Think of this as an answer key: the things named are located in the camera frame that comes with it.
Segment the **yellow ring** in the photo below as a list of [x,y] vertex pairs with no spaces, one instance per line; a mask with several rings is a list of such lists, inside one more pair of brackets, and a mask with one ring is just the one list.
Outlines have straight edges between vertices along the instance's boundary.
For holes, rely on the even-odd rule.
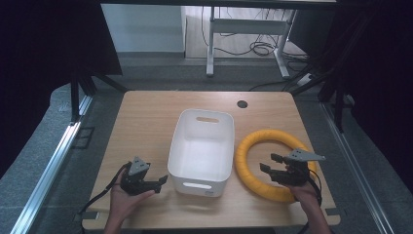
[[[292,136],[286,132],[280,130],[259,130],[246,136],[238,146],[235,155],[235,166],[237,173],[241,181],[253,192],[261,197],[267,198],[276,202],[293,203],[295,202],[294,196],[286,187],[272,186],[259,180],[249,170],[246,155],[249,148],[255,143],[262,140],[277,140],[280,141],[292,149],[301,148],[309,151],[308,147],[301,142],[295,136]],[[314,161],[309,162],[309,169],[313,172],[317,171],[317,164]]]

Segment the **white box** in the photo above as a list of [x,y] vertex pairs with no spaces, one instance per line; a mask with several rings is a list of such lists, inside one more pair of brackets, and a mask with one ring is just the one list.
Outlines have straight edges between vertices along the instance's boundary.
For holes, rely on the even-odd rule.
[[170,146],[168,170],[178,192],[218,197],[232,171],[234,119],[230,114],[184,110]]

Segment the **wooden table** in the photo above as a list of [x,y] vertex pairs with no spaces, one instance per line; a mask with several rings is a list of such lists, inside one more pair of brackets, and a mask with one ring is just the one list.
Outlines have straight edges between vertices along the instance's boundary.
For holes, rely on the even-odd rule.
[[[239,100],[246,101],[247,108],[238,107]],[[151,163],[145,180],[157,180],[168,175],[169,149],[174,129],[181,112],[189,108],[231,114],[235,122],[235,149],[248,134],[262,129],[286,131],[312,149],[289,93],[128,92],[108,142],[92,197],[101,192],[119,168],[134,156]],[[283,169],[284,165],[271,161],[272,152],[286,155],[290,149],[274,141],[258,143],[248,152],[248,164],[261,180],[277,186],[259,170],[259,163],[270,165],[273,169]],[[322,183],[324,214],[330,225],[338,224],[339,215],[325,213],[325,209],[334,209],[335,204],[320,168],[318,174]],[[98,211],[99,216],[97,219],[84,220],[86,229],[103,229],[109,199],[108,193],[90,206],[88,211]],[[178,193],[169,178],[161,193],[145,200],[135,215],[124,222],[124,228],[262,227],[305,224],[306,221],[299,203],[277,203],[255,195],[242,184],[233,167],[224,193],[218,198]]]

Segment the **black cable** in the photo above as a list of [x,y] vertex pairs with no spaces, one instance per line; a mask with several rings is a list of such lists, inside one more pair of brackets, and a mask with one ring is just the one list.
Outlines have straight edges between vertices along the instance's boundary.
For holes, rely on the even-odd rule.
[[121,173],[121,171],[128,165],[129,163],[125,164],[124,166],[122,166],[121,169],[119,169],[119,171],[115,174],[115,176],[112,178],[112,180],[109,182],[109,184],[105,187],[105,189],[100,192],[99,194],[97,194],[96,196],[94,196],[83,208],[82,210],[80,210],[78,213],[76,213],[77,216],[80,217],[80,225],[82,227],[82,233],[85,233],[85,228],[83,227],[83,223],[82,223],[82,215],[83,213],[86,211],[86,209],[93,204],[95,201],[97,201],[98,199],[100,199],[101,197],[103,197],[115,184],[116,179],[118,179],[119,174]]
[[[267,11],[267,15],[265,17],[266,19],[269,16],[270,10],[271,9],[268,9],[268,11]],[[228,16],[230,16],[230,18],[232,18],[232,16],[228,12],[228,8],[227,8],[227,14],[228,14]],[[205,44],[207,46],[209,46],[209,44],[207,43],[207,39],[205,37],[205,33],[204,33],[204,7],[202,7],[202,13],[201,13],[201,31],[203,33],[203,39],[204,39]],[[226,34],[226,35],[220,34],[220,35],[224,36],[224,37],[227,37],[227,36],[237,35],[237,33],[230,33],[230,34]],[[223,50],[221,48],[213,48],[213,49],[217,50],[217,51],[227,53],[227,54],[232,55],[232,56],[242,56],[242,55],[248,54],[250,52],[254,52],[260,57],[265,57],[265,56],[271,54],[276,49],[276,47],[278,46],[278,41],[279,41],[279,37],[277,37],[277,41],[276,41],[271,35],[269,35],[269,36],[275,42],[275,46],[271,45],[270,43],[262,42],[261,41],[262,35],[260,34],[260,35],[257,36],[257,38],[255,39],[254,42],[249,44],[249,50],[245,51],[245,52],[242,52],[242,53],[232,53],[232,52]]]
[[271,86],[271,85],[278,85],[278,84],[284,84],[287,83],[288,81],[279,81],[279,82],[270,82],[270,83],[266,83],[266,84],[260,84],[260,85],[256,85],[252,88],[250,88],[248,91],[251,92],[252,90],[255,90],[258,87],[262,87],[262,86]]

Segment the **wall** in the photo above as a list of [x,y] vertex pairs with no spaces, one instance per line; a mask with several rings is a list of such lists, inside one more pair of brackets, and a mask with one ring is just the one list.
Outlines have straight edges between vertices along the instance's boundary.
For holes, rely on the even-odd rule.
[[116,51],[185,51],[185,9],[180,6],[102,4]]

